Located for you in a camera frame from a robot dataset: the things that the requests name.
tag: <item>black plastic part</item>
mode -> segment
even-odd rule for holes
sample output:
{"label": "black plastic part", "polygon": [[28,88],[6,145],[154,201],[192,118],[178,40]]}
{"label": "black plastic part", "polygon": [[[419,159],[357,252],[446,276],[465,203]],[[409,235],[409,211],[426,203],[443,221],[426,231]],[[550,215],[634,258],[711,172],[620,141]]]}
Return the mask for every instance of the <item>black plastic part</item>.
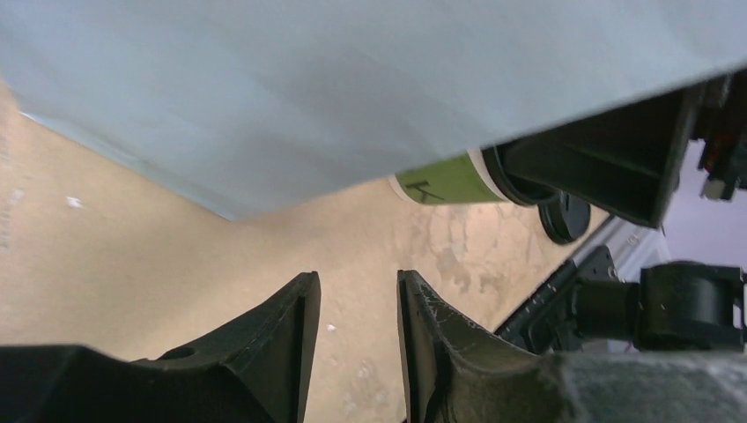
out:
{"label": "black plastic part", "polygon": [[0,348],[1,421],[302,422],[321,291],[302,273],[158,360],[80,345]]}
{"label": "black plastic part", "polygon": [[482,154],[488,175],[506,198],[522,206],[545,204],[558,198],[556,189],[507,174],[502,164],[505,149],[503,145],[495,145],[484,148]]}
{"label": "black plastic part", "polygon": [[502,169],[637,225],[658,227],[702,93],[702,85],[677,90],[520,138],[502,147]]}
{"label": "black plastic part", "polygon": [[733,324],[744,310],[738,267],[667,263],[640,273],[639,316],[634,344],[640,350],[744,349],[745,328]]}
{"label": "black plastic part", "polygon": [[573,293],[577,333],[586,339],[632,342],[639,285],[616,280],[581,280]]}
{"label": "black plastic part", "polygon": [[579,267],[566,261],[493,333],[530,353],[579,351],[583,339],[577,334],[572,311],[576,283],[614,269],[605,246],[594,249]]}
{"label": "black plastic part", "polygon": [[743,421],[742,354],[536,356],[447,304],[415,271],[398,277],[410,423]]}
{"label": "black plastic part", "polygon": [[581,238],[591,222],[591,204],[561,192],[556,201],[540,204],[542,228],[553,242],[566,245]]}
{"label": "black plastic part", "polygon": [[695,125],[695,137],[705,140],[698,169],[709,181],[722,182],[721,194],[711,199],[729,201],[736,189],[747,189],[747,70],[713,79]]}

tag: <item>black letter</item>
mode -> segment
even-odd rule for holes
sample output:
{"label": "black letter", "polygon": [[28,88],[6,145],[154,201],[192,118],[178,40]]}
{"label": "black letter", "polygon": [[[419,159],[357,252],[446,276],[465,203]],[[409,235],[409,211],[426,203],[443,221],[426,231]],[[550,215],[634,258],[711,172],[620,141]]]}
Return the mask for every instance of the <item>black letter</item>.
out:
{"label": "black letter", "polygon": [[431,186],[431,184],[428,181],[420,181],[420,182],[413,182],[413,183],[411,183],[409,185],[405,185],[404,187],[406,189],[417,189],[420,192],[420,194],[422,194],[422,197],[420,198],[420,203],[422,203],[422,204],[428,204],[426,202],[426,199],[429,196],[433,197],[433,198],[438,198],[441,201],[446,201],[443,198],[441,198],[441,197],[439,197],[439,196],[437,196],[435,194],[431,194],[430,192],[428,192],[425,189],[421,188],[421,187],[430,187],[430,186]]}

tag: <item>black screw hole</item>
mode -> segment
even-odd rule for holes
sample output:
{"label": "black screw hole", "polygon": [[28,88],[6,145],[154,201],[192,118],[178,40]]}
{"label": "black screw hole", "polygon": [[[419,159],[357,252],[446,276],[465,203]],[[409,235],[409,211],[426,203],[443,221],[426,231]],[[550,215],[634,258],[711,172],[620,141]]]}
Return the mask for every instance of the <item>black screw hole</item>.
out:
{"label": "black screw hole", "polygon": [[173,350],[162,355],[159,360],[186,359],[189,356],[195,355],[195,353],[195,349],[191,346],[177,346]]}

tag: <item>black plastic bracket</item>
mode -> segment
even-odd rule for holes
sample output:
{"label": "black plastic bracket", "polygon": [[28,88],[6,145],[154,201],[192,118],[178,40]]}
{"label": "black plastic bracket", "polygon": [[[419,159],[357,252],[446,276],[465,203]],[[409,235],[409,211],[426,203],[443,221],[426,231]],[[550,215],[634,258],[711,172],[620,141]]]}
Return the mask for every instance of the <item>black plastic bracket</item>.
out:
{"label": "black plastic bracket", "polygon": [[581,278],[613,278],[616,274],[610,250],[594,249],[579,267],[566,261],[532,293],[495,334],[531,353],[579,351],[582,340],[577,336],[571,315],[573,289]]}
{"label": "black plastic bracket", "polygon": [[0,348],[1,421],[301,422],[319,324],[319,277],[157,360],[81,345]]}

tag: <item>white paper sheet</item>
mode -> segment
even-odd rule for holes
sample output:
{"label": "white paper sheet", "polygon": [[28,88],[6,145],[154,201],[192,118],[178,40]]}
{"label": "white paper sheet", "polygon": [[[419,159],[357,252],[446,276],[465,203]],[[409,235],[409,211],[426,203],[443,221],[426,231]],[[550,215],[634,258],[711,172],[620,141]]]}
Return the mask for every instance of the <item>white paper sheet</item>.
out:
{"label": "white paper sheet", "polygon": [[741,0],[4,0],[0,71],[34,120],[241,219],[744,65],[745,22]]}

